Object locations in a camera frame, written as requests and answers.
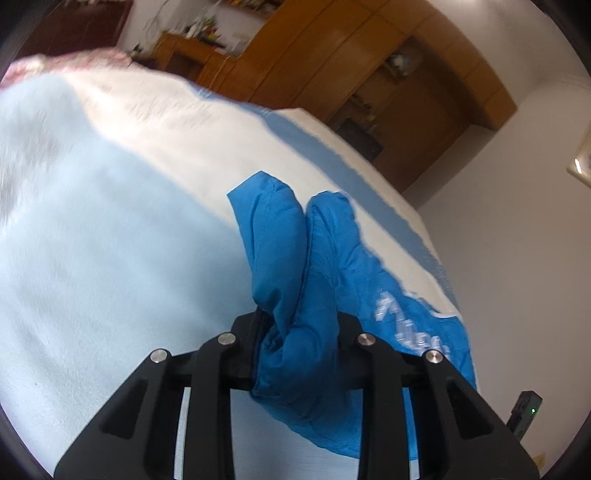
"blue fabric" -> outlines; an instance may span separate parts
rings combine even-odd
[[[353,209],[340,193],[320,193],[306,212],[287,185],[259,172],[229,193],[253,273],[256,303],[275,325],[261,344],[253,397],[314,444],[358,457],[361,392],[340,388],[336,312],[355,315],[364,331],[416,353],[401,325],[434,339],[475,385],[466,331],[413,298],[362,244]],[[383,297],[385,312],[376,313]],[[405,393],[410,459],[417,457]]]
[[[345,164],[336,152],[273,110],[250,103],[232,102],[200,87],[197,87],[197,92],[203,97],[230,102],[258,115],[277,137],[321,169],[339,188],[351,195],[361,207],[372,215],[401,247],[435,277],[447,298],[457,307],[457,300],[447,279],[445,269],[439,260],[408,222],[388,205],[355,170]]]

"wooden cabinet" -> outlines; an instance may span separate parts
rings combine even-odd
[[[241,85],[243,91],[253,94],[289,45],[331,1],[287,0],[237,59],[219,92],[232,97],[235,85]]]
[[[291,106],[303,86],[370,14],[353,0],[336,0],[287,47],[251,101],[269,108]]]
[[[385,63],[393,53],[403,73]],[[303,108],[334,130],[350,118],[384,147],[374,165],[399,191],[470,123],[499,129],[515,111],[480,52],[427,0],[285,0],[237,59],[168,34],[155,55],[161,69],[234,100]]]
[[[372,135],[384,146],[374,166],[403,192],[470,124],[450,93],[423,65],[397,88],[375,120]]]
[[[404,40],[380,16],[370,17],[314,75],[292,103],[326,122]]]
[[[165,33],[152,55],[158,68],[209,89],[219,87],[235,60],[195,38]]]

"blue stripe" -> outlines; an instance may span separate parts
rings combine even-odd
[[[276,136],[321,169],[326,176],[373,216],[409,255],[433,275],[447,298],[457,307],[456,297],[447,279],[445,269],[425,246],[421,236],[412,229],[405,218],[400,216],[395,209],[388,205],[336,152],[273,110],[251,105],[250,103],[232,102],[204,88],[196,87],[196,90],[202,97],[234,103],[242,109],[262,118]]]

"metal screw head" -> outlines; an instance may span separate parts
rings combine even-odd
[[[362,333],[357,337],[357,341],[363,346],[372,346],[375,343],[375,337],[371,333]]]
[[[167,357],[168,352],[166,350],[162,350],[161,348],[157,348],[150,354],[150,360],[152,360],[155,364],[164,362]]]
[[[443,354],[439,350],[429,350],[425,353],[425,358],[427,359],[427,362],[440,364],[443,361]]]
[[[220,345],[231,345],[236,341],[236,335],[232,332],[226,332],[217,337],[217,342]]]

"black gripper frame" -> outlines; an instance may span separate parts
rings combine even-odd
[[[184,480],[235,480],[230,389],[251,390],[272,319],[238,317],[194,352],[146,358],[59,461],[55,480],[171,480],[178,418],[191,387]],[[402,389],[410,391],[422,480],[538,480],[518,439],[443,356],[360,341],[359,320],[339,313],[339,361],[348,389],[363,389],[359,480],[410,477]]]

